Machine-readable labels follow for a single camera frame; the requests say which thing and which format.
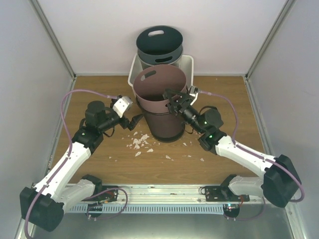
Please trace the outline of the mauve plastic bin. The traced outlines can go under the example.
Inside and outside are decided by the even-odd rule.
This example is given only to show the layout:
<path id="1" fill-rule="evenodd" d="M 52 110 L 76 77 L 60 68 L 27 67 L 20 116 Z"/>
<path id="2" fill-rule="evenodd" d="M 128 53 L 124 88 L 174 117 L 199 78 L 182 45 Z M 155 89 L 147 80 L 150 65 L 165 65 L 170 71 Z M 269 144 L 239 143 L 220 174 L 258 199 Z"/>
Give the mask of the mauve plastic bin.
<path id="1" fill-rule="evenodd" d="M 155 65 L 148 67 L 136 76 L 133 91 L 145 110 L 152 113 L 167 113 L 163 98 L 165 89 L 186 92 L 186 76 L 178 67 L 172 65 Z"/>

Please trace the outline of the black mesh wastebasket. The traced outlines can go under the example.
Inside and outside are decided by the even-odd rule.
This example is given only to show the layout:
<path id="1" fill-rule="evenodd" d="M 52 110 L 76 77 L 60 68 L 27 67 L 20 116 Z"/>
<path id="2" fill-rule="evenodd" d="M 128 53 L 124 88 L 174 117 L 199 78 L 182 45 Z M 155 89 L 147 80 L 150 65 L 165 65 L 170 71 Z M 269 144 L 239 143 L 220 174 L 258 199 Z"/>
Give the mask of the black mesh wastebasket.
<path id="1" fill-rule="evenodd" d="M 144 109 L 136 98 L 138 107 L 143 112 L 147 125 L 153 137 L 164 143 L 174 142 L 180 139 L 185 130 L 185 125 L 180 117 L 170 112 L 153 113 Z"/>

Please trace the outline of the dark grey plastic bin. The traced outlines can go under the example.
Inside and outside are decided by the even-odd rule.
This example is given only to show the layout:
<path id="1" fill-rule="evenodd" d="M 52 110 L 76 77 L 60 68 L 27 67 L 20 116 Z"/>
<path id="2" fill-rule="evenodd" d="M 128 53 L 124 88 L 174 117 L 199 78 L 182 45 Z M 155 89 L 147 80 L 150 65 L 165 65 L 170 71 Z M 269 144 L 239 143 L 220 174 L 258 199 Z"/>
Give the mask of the dark grey plastic bin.
<path id="1" fill-rule="evenodd" d="M 141 32 L 136 39 L 139 58 L 146 64 L 171 64 L 183 53 L 183 35 L 175 28 L 158 25 Z"/>

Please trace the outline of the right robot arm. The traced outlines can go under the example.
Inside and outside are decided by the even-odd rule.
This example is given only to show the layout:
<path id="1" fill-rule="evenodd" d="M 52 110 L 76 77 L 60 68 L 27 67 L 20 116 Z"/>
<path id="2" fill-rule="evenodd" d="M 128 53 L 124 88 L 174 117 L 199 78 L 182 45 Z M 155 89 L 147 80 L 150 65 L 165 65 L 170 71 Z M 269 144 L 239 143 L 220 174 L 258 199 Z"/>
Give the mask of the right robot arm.
<path id="1" fill-rule="evenodd" d="M 228 158 L 249 169 L 255 177 L 230 176 L 221 188 L 221 197 L 231 202 L 240 195 L 263 197 L 274 206 L 284 208 L 289 202 L 301 202 L 305 190 L 291 161 L 285 155 L 274 157 L 253 150 L 229 136 L 220 128 L 221 114 L 214 106 L 197 111 L 193 104 L 202 91 L 192 86 L 187 93 L 166 89 L 163 97 L 168 101 L 170 113 L 181 116 L 184 122 L 201 136 L 200 146 L 215 155 Z"/>

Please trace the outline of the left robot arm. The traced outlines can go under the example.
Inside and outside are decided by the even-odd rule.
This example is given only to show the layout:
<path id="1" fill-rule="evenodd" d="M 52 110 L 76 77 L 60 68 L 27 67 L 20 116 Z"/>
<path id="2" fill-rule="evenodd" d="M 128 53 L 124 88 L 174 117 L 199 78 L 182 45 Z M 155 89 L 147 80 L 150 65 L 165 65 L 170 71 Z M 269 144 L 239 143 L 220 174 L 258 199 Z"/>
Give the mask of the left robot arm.
<path id="1" fill-rule="evenodd" d="M 125 117 L 133 102 L 129 97 L 118 96 L 109 107 L 102 101 L 90 102 L 78 131 L 62 158 L 33 188 L 25 187 L 20 195 L 21 217 L 51 232 L 61 223 L 64 214 L 80 201 L 116 201 L 118 188 L 103 190 L 101 179 L 85 175 L 72 187 L 67 183 L 79 167 L 95 152 L 107 135 L 106 131 L 120 125 L 133 130 L 142 115 Z"/>

